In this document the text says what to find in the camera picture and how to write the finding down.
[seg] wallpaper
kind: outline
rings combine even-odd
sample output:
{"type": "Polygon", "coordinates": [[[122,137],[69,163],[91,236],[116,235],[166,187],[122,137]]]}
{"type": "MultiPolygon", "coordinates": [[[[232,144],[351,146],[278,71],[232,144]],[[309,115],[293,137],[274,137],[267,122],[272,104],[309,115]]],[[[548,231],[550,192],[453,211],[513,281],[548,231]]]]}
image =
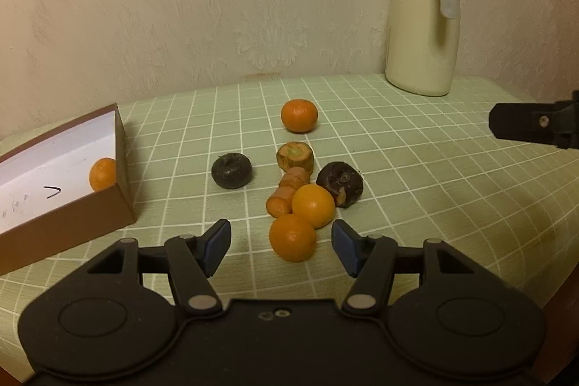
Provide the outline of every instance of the wallpaper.
{"type": "MultiPolygon", "coordinates": [[[[457,74],[578,87],[577,0],[460,0],[457,74]]],[[[0,0],[0,138],[124,103],[271,77],[383,74],[389,0],[0,0]]]]}

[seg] cardboard box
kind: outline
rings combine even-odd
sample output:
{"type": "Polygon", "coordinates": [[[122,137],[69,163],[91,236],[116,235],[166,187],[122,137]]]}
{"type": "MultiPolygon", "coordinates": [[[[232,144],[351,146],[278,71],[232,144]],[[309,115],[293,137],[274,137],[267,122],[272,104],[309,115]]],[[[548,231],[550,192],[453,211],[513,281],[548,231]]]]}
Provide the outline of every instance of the cardboard box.
{"type": "Polygon", "coordinates": [[[76,118],[0,157],[0,275],[135,222],[116,104],[76,118]],[[117,161],[94,192],[93,164],[117,161]]]}

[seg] mandarin orange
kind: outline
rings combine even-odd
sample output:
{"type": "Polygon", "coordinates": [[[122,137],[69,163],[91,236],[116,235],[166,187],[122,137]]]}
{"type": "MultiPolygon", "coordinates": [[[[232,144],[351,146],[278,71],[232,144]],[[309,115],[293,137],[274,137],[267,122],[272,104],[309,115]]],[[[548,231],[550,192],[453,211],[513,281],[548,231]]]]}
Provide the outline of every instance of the mandarin orange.
{"type": "Polygon", "coordinates": [[[294,214],[302,216],[318,229],[332,220],[336,212],[336,203],[328,190],[315,183],[309,183],[296,190],[291,208],[294,214]]]}
{"type": "Polygon", "coordinates": [[[89,184],[94,191],[101,191],[117,182],[117,162],[104,157],[96,161],[90,168],[89,184]]]}
{"type": "Polygon", "coordinates": [[[282,107],[282,123],[294,133],[312,130],[318,121],[318,109],[305,99],[294,99],[282,107]]]}
{"type": "Polygon", "coordinates": [[[282,215],[269,230],[274,252],[288,262],[302,262],[316,251],[316,231],[298,215],[282,215]]]}

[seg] carrot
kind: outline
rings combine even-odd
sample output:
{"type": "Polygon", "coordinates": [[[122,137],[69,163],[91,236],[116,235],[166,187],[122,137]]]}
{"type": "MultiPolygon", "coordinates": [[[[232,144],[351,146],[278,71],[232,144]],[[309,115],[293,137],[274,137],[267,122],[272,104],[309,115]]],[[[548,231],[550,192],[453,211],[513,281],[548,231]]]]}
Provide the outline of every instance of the carrot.
{"type": "Polygon", "coordinates": [[[275,192],[265,202],[265,209],[274,218],[291,213],[291,201],[295,188],[277,187],[275,192]]]}
{"type": "Polygon", "coordinates": [[[295,175],[298,177],[304,184],[310,183],[310,173],[302,168],[302,167],[290,167],[288,169],[288,174],[295,175]]]}
{"type": "Polygon", "coordinates": [[[314,151],[307,143],[291,141],[284,144],[276,154],[277,165],[284,171],[302,167],[310,175],[314,171],[314,151]]]}
{"type": "Polygon", "coordinates": [[[292,187],[295,188],[296,190],[299,189],[299,187],[305,185],[305,182],[300,179],[298,176],[294,175],[294,174],[290,174],[289,172],[284,174],[284,176],[282,177],[282,179],[280,180],[280,187],[292,187]]]}

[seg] table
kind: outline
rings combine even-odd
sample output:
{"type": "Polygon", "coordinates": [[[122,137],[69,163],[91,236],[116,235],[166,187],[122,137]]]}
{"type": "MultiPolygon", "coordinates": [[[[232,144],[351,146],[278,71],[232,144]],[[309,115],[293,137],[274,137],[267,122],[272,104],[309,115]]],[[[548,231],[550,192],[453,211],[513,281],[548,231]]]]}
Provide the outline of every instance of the table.
{"type": "MultiPolygon", "coordinates": [[[[276,150],[290,140],[314,150],[314,177],[336,160],[364,175],[360,201],[337,211],[361,234],[407,246],[444,239],[544,304],[579,260],[579,153],[494,139],[489,110],[520,98],[475,77],[456,78],[449,95],[428,98],[368,75],[247,82],[123,105],[138,221],[0,277],[0,365],[18,378],[30,372],[16,335],[19,313],[100,250],[127,236],[150,246],[199,235],[222,217],[231,221],[232,243],[211,283],[224,301],[342,299],[351,279],[332,252],[330,224],[317,231],[306,263],[285,262],[269,246],[265,201],[282,176],[276,150]],[[283,128],[280,108],[292,98],[315,102],[314,131],[283,128]],[[226,152],[250,158],[254,178],[246,187],[224,190],[208,175],[226,152]]],[[[3,141],[0,153],[47,128],[3,141]]],[[[171,298],[166,276],[144,282],[171,298]]],[[[417,283],[397,276],[393,298],[417,283]]]]}

